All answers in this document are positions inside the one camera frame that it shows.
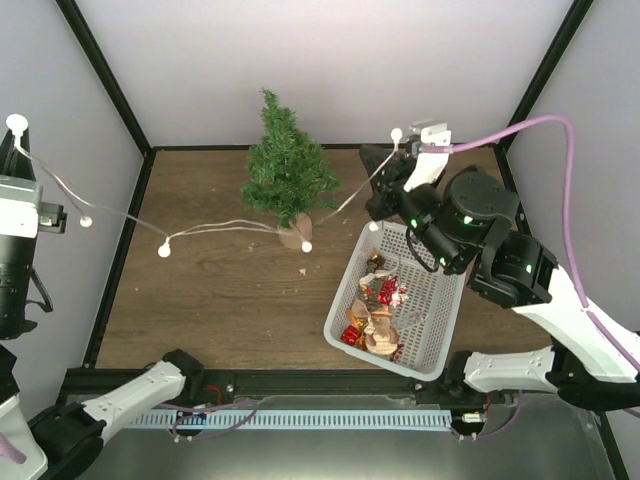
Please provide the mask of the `white perforated plastic basket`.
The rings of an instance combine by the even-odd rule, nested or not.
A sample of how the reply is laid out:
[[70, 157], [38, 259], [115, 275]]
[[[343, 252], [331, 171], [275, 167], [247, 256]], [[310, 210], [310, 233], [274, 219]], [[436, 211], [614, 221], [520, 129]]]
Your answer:
[[[405, 238], [406, 227], [379, 222], [372, 231], [368, 223], [347, 263], [324, 324], [329, 345], [345, 354], [398, 375], [422, 382], [436, 380], [443, 372], [465, 286], [463, 275], [430, 273], [413, 257]], [[350, 346], [341, 335], [350, 325], [347, 309], [360, 291], [366, 261], [374, 253], [398, 277], [408, 298], [392, 310], [391, 323], [399, 333], [402, 348], [396, 354], [376, 355]]]

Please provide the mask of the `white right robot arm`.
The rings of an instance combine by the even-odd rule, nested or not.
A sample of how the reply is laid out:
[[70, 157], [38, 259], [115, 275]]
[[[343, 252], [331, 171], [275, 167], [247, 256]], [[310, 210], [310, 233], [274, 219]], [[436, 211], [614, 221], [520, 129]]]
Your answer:
[[420, 243], [433, 256], [431, 273], [467, 275], [481, 298], [524, 316], [552, 338], [534, 351], [490, 355], [461, 351], [445, 370], [447, 396], [465, 403], [504, 390], [558, 395], [592, 411], [639, 409], [639, 335], [594, 306], [582, 305], [557, 258], [533, 236], [512, 227], [520, 201], [478, 165], [439, 182], [405, 188], [417, 165], [408, 152], [376, 145], [359, 149], [372, 196], [374, 221], [398, 216], [409, 247]]

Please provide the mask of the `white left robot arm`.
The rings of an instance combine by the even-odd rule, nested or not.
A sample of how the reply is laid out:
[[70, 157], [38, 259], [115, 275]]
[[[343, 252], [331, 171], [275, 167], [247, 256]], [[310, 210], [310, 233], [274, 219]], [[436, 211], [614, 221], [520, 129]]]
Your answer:
[[173, 350], [114, 389], [84, 401], [56, 402], [56, 382], [45, 367], [27, 368], [10, 342], [37, 326], [28, 319], [31, 294], [53, 310], [34, 263], [41, 234], [62, 234], [67, 214], [42, 198], [29, 151], [29, 122], [6, 119], [1, 141], [1, 476], [4, 479], [76, 479], [108, 442], [155, 407], [181, 408], [204, 392], [204, 368]]

